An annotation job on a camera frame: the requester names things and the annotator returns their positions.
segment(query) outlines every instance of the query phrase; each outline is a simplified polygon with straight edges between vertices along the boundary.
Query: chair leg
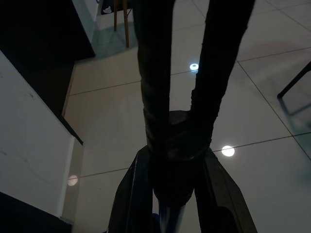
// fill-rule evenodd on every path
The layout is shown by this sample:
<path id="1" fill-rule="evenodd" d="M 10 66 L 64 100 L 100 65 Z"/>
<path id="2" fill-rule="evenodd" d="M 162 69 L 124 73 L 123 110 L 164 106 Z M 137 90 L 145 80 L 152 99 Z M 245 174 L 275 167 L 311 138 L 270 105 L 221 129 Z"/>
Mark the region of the chair leg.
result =
<path id="1" fill-rule="evenodd" d="M 128 22 L 127 22 L 127 0 L 122 0 L 123 6 L 123 14 L 124 14 L 124 28 L 125 28 L 125 40 L 126 40 L 126 47 L 130 47 L 129 37 L 128 37 Z"/>
<path id="2" fill-rule="evenodd" d="M 306 73 L 311 71 L 311 62 L 309 62 L 299 74 L 277 95 L 280 99 L 288 92 Z"/>
<path id="3" fill-rule="evenodd" d="M 114 30 L 116 31 L 117 30 L 117 15 L 118 15 L 118 0 L 114 0 L 114 6 L 113 6 L 113 9 L 114 9 L 114 17 L 115 17 L 115 20 L 114 20 Z"/>

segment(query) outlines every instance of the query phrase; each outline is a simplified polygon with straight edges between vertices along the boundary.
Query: wooden chair leg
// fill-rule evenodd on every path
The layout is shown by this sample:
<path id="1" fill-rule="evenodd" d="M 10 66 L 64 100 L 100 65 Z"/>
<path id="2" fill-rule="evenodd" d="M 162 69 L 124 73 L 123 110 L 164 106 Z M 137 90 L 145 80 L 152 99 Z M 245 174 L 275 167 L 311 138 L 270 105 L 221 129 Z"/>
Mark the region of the wooden chair leg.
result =
<path id="1" fill-rule="evenodd" d="M 127 0 L 122 0 L 123 14 L 124 14 L 124 28 L 125 28 L 125 40 L 126 47 L 130 47 L 129 37 L 128 37 L 128 22 L 127 22 Z"/>
<path id="2" fill-rule="evenodd" d="M 114 17 L 115 17 L 115 20 L 114 20 L 114 30 L 116 31 L 117 30 L 117 15 L 118 15 L 118 0 L 114 0 L 114 6 L 113 6 L 113 9 L 114 9 Z"/>

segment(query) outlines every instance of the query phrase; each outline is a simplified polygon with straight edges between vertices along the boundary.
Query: white wall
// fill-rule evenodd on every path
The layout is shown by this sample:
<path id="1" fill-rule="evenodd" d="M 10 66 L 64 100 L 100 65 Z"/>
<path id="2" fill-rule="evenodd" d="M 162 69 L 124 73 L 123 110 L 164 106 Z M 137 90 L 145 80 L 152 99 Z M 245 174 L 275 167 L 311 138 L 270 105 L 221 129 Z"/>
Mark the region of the white wall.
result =
<path id="1" fill-rule="evenodd" d="M 98 3 L 96 0 L 72 0 L 90 42 L 95 30 Z"/>
<path id="2" fill-rule="evenodd" d="M 73 144 L 0 51 L 0 192 L 61 216 Z"/>

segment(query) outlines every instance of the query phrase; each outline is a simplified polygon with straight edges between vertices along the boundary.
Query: black metal chair leg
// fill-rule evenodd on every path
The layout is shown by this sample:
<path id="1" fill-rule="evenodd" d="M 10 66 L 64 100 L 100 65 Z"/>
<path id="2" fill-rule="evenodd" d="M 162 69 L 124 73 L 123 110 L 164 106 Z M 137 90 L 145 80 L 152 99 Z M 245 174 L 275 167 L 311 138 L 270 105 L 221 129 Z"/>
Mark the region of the black metal chair leg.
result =
<path id="1" fill-rule="evenodd" d="M 306 73 L 311 71 L 311 62 L 309 62 L 299 74 L 277 95 L 280 99 L 288 92 Z"/>

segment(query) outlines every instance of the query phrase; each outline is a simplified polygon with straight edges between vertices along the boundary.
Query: white tile floor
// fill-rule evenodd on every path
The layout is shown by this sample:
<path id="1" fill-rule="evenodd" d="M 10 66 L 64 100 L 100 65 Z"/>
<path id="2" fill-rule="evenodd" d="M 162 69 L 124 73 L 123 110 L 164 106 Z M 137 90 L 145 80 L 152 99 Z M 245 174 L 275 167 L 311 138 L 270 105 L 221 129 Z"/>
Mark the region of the white tile floor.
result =
<path id="1" fill-rule="evenodd" d="M 195 73 L 189 66 L 199 61 L 208 2 L 176 2 L 172 110 L 190 108 Z M 211 148 L 239 185 L 259 233 L 311 232 L 311 73 L 283 103 L 276 98 L 311 61 L 310 6 L 311 0 L 257 0 L 215 122 Z M 99 16 L 97 57 L 76 65 L 65 115 L 85 142 L 74 233 L 106 230 L 119 182 L 146 144 L 129 18 L 130 49 L 122 13 L 116 33 L 113 15 Z M 234 156 L 223 156 L 225 145 L 235 147 Z M 195 198 L 180 228 L 190 231 L 200 232 Z"/>

